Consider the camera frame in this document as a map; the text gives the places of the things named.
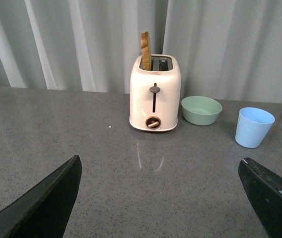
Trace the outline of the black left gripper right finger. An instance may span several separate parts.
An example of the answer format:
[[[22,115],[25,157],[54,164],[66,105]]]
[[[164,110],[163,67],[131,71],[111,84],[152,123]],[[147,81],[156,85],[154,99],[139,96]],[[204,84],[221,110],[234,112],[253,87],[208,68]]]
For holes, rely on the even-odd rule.
[[[268,237],[282,238],[282,177],[251,158],[241,160],[238,174]]]

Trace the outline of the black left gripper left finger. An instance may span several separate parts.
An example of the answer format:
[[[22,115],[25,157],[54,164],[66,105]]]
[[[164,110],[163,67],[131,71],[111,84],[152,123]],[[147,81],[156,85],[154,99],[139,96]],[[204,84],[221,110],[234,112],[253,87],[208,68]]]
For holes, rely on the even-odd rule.
[[[61,238],[77,198],[82,173],[73,156],[0,211],[0,238]]]

